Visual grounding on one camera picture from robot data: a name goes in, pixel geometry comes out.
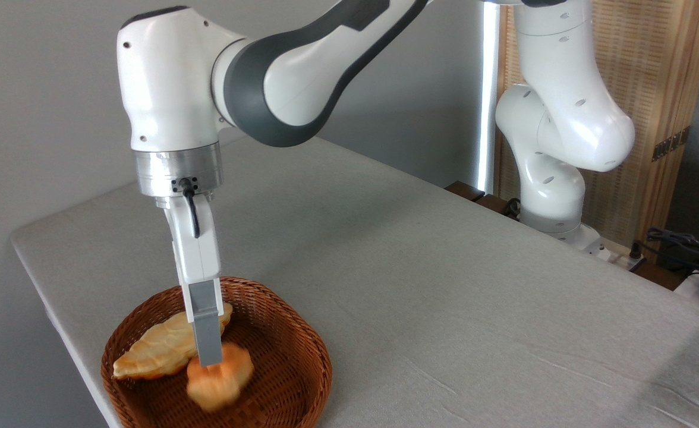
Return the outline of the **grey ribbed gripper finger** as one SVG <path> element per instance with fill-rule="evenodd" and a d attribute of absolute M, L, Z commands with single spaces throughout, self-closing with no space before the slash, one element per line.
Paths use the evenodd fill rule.
<path fill-rule="evenodd" d="M 187 320 L 194 331 L 199 364 L 208 367 L 222 362 L 219 318 L 225 314 L 218 278 L 183 284 Z"/>

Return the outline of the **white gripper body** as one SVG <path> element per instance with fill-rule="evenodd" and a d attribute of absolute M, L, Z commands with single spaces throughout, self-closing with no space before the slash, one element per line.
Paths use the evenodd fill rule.
<path fill-rule="evenodd" d="M 216 279 L 221 273 L 218 237 L 208 198 L 195 195 L 193 202 L 196 217 L 186 198 L 158 198 L 170 227 L 177 273 L 183 284 Z"/>

